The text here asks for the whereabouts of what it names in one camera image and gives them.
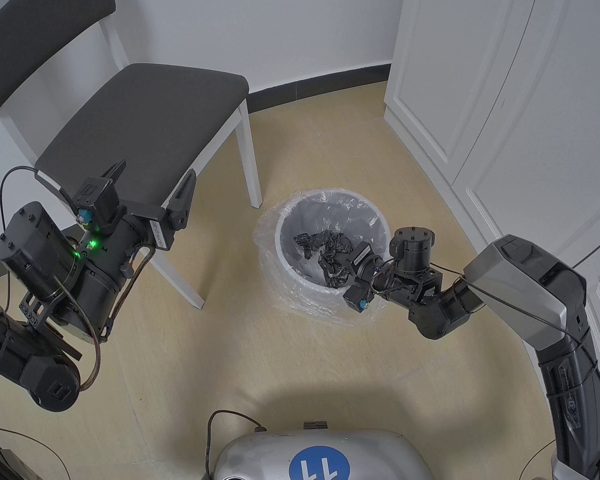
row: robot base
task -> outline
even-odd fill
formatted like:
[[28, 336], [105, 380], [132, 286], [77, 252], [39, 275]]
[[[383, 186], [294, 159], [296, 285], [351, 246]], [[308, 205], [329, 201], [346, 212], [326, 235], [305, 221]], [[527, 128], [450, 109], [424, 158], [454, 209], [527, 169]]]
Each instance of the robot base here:
[[421, 455], [399, 434], [327, 428], [239, 437], [224, 448], [213, 476], [214, 480], [434, 480]]

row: light wood floor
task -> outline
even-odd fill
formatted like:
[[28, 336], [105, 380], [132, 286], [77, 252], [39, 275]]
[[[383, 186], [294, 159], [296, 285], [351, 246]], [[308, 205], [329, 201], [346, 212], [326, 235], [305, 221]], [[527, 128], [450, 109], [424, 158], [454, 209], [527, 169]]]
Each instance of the light wood floor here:
[[[55, 414], [0, 377], [0, 426], [49, 444], [73, 480], [198, 480], [207, 419], [220, 408], [270, 430], [323, 419], [332, 428], [385, 428], [410, 439], [439, 480], [516, 480], [552, 428], [522, 342], [489, 309], [430, 341], [393, 304], [376, 324], [341, 329], [272, 308], [262, 288], [251, 233], [264, 210], [298, 189], [348, 188], [373, 201], [392, 229], [432, 228], [439, 264], [459, 269], [475, 256], [382, 119], [384, 91], [372, 84], [253, 114], [261, 210], [249, 206], [238, 148], [228, 140], [200, 174], [189, 227], [168, 253], [206, 299], [204, 309], [147, 267], [103, 347], [95, 386]], [[445, 287], [453, 281], [445, 279]], [[13, 288], [16, 301], [23, 292]], [[2, 278], [0, 302], [5, 293]], [[78, 347], [86, 377], [93, 347]], [[252, 430], [218, 417], [213, 457]], [[65, 477], [37, 444], [3, 433], [0, 443], [44, 478]], [[524, 478], [549, 476], [552, 451]]]

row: chair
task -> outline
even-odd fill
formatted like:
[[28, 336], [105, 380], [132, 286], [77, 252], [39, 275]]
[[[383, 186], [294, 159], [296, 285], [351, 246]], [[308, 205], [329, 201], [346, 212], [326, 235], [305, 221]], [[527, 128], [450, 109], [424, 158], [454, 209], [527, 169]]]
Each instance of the chair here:
[[[188, 169], [200, 173], [235, 130], [251, 205], [262, 204], [240, 75], [129, 64], [111, 21], [115, 0], [10, 0], [0, 9], [0, 121], [35, 167], [69, 193], [124, 158], [121, 199], [165, 205]], [[2, 107], [44, 62], [96, 22], [119, 72], [83, 105], [38, 158]], [[161, 251], [154, 267], [193, 306], [204, 300]]]

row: clear plastic bag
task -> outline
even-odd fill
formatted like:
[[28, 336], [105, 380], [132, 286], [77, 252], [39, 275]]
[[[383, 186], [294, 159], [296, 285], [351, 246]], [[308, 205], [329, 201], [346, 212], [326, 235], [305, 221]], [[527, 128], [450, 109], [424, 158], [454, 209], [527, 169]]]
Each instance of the clear plastic bag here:
[[328, 288], [319, 255], [305, 260], [294, 241], [299, 234], [325, 229], [344, 233], [353, 247], [367, 241], [376, 254], [389, 258], [389, 226], [368, 199], [340, 188], [296, 192], [264, 213], [253, 232], [266, 290], [275, 306], [287, 311], [348, 327], [373, 322], [386, 301], [376, 296], [362, 313], [353, 310], [342, 298], [353, 277], [341, 288]]

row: crumpled black plastic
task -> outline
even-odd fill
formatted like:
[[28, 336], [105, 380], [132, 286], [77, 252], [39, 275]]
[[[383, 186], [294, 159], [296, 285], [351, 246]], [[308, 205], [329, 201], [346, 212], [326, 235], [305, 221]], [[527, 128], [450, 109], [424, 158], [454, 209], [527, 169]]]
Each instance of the crumpled black plastic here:
[[343, 233], [325, 229], [311, 236], [307, 233], [296, 235], [294, 236], [294, 242], [304, 249], [304, 258], [307, 260], [315, 252], [320, 251], [318, 265], [324, 272], [324, 281], [329, 288], [344, 286], [347, 279], [349, 279], [349, 269], [335, 260], [335, 254], [338, 252], [349, 254], [353, 251], [351, 240]]

